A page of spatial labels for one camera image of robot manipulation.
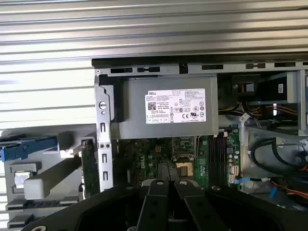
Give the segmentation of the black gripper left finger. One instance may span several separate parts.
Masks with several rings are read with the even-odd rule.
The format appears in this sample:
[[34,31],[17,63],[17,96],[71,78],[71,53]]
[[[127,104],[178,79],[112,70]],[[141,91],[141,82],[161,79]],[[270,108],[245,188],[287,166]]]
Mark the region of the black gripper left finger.
[[29,223],[25,231],[164,231],[167,226],[170,171],[140,189],[117,185],[65,209]]

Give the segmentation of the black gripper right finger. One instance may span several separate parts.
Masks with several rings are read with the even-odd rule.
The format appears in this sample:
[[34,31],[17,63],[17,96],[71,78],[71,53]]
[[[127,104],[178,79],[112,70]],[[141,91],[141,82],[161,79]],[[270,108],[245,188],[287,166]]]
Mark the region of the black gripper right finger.
[[308,214],[287,209],[230,187],[213,185],[207,190],[181,179],[177,168],[168,171],[178,199],[174,212],[183,231],[306,231]]

